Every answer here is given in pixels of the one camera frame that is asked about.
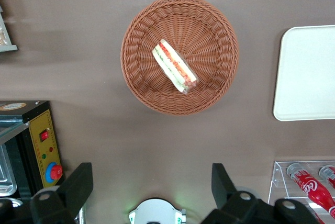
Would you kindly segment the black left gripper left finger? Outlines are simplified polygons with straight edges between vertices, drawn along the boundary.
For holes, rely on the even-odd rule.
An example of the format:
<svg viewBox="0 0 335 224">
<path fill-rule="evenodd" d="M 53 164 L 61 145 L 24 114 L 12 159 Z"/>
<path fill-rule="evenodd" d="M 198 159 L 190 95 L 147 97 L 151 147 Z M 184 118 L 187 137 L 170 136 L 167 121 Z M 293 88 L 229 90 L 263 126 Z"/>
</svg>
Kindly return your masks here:
<svg viewBox="0 0 335 224">
<path fill-rule="evenodd" d="M 81 163 L 56 189 L 43 190 L 30 201 L 34 223 L 75 223 L 75 217 L 93 191 L 90 162 Z"/>
</svg>

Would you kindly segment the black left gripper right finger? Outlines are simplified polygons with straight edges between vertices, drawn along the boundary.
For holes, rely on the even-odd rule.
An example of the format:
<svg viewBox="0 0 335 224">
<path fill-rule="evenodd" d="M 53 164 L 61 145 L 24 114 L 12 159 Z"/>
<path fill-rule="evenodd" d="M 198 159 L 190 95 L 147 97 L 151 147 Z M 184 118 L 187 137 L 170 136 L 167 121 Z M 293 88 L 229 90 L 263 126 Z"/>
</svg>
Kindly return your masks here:
<svg viewBox="0 0 335 224">
<path fill-rule="evenodd" d="M 221 163 L 212 164 L 211 191 L 217 208 L 202 223 L 319 223 L 296 200 L 280 198 L 272 206 L 250 192 L 237 190 Z"/>
</svg>

